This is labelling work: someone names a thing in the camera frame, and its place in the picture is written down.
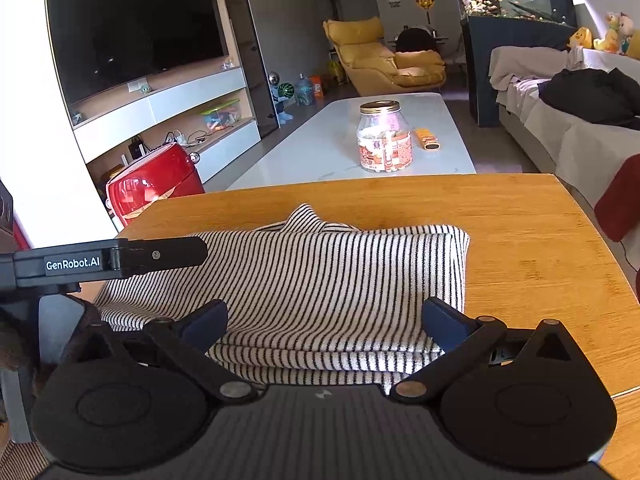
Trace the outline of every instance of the gold lid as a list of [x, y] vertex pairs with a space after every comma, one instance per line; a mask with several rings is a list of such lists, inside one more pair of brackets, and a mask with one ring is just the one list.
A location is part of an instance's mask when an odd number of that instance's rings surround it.
[[363, 115], [376, 115], [383, 112], [397, 112], [400, 110], [398, 101], [372, 101], [360, 105], [360, 113]]

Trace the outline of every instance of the green lid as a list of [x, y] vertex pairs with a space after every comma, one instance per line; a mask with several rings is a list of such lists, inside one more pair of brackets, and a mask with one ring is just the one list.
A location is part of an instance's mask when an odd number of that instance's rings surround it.
[[232, 101], [227, 101], [226, 103], [216, 105], [211, 110], [207, 110], [206, 112], [200, 112], [200, 114], [209, 115], [209, 114], [212, 114], [213, 112], [217, 112], [221, 110], [222, 108], [226, 108], [228, 106], [231, 106], [232, 104], [239, 103], [239, 102], [240, 102], [240, 99], [233, 99]]

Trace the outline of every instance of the yellow armchair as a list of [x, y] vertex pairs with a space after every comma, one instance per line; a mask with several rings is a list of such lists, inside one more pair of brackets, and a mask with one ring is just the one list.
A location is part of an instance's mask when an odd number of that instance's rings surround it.
[[424, 92], [446, 81], [437, 52], [391, 52], [380, 43], [385, 35], [380, 18], [362, 22], [322, 24], [335, 45], [345, 72], [361, 96]]

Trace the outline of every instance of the white marble tabletop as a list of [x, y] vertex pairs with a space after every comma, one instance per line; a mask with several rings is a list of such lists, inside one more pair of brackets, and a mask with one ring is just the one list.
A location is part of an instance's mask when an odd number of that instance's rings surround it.
[[[404, 170], [374, 173], [360, 166], [356, 129], [360, 105], [395, 100], [411, 129], [428, 128], [440, 149], [428, 152], [414, 137], [414, 161]], [[302, 124], [236, 180], [229, 189], [346, 178], [475, 173], [474, 165], [440, 94], [423, 92], [335, 101]]]

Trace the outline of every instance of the door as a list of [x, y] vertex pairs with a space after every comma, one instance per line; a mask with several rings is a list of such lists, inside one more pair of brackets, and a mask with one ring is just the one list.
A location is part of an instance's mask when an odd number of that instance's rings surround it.
[[258, 46], [248, 0], [225, 0], [236, 35], [240, 63], [246, 77], [246, 84], [254, 104], [255, 120], [261, 137], [278, 128], [276, 111], [264, 71], [264, 63]]

